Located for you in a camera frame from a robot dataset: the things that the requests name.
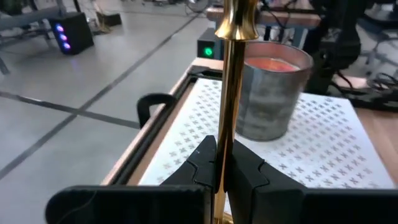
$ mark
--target white surface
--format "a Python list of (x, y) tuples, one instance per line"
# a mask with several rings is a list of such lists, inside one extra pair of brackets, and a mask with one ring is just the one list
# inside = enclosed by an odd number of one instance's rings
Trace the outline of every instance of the white surface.
[[(216, 135), (221, 82), (199, 79), (143, 175), (157, 185), (209, 134)], [(393, 188), (350, 102), (301, 94), (287, 134), (269, 142), (238, 141), (307, 187)]]

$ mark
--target gray floor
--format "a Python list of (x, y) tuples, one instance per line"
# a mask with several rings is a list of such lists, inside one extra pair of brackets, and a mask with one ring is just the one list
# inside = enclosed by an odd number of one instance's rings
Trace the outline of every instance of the gray floor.
[[(40, 7), (52, 3), (39, 2)], [(94, 17), (89, 1), (80, 2)], [(138, 122), (137, 100), (172, 88), (195, 58), (196, 39), (211, 25), (203, 16), (192, 20), (182, 5), (97, 2), (106, 11), (121, 12), (123, 25), (95, 37), (94, 47), (72, 57), (40, 38), (0, 51), (11, 70), (0, 75), (0, 92)], [(72, 0), (65, 4), (73, 9)], [(370, 48), (372, 40), (361, 36)], [(392, 47), (383, 44), (381, 49), (394, 58)], [(362, 74), (362, 68), (359, 60), (347, 72)], [(113, 89), (95, 97), (111, 83)], [(71, 185), (100, 183), (137, 132), (0, 97), (0, 224), (44, 223), (52, 194)]]

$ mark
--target brass rod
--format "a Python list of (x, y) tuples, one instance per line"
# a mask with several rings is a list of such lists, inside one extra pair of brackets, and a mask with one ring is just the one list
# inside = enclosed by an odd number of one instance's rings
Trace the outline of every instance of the brass rod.
[(229, 160), (232, 155), (236, 119), (243, 79), (244, 49), (246, 43), (236, 40), (224, 41), (223, 86), (221, 91), (220, 121), (216, 152), (215, 223), (223, 221), (228, 182)]

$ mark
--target green indicator light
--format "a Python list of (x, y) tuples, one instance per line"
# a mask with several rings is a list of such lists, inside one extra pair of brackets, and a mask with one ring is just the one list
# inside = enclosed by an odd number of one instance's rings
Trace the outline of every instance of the green indicator light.
[(211, 47), (205, 47), (203, 49), (203, 53), (205, 53), (206, 57), (212, 57), (213, 56), (213, 49)]

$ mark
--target stainless steel cup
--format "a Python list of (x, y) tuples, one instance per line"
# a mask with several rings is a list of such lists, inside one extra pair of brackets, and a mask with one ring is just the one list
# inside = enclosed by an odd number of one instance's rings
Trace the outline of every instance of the stainless steel cup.
[(279, 138), (287, 131), (313, 60), (298, 48), (275, 42), (249, 42), (244, 56), (279, 59), (298, 68), (293, 72), (275, 72), (246, 62), (244, 65), (236, 132), (257, 141)]

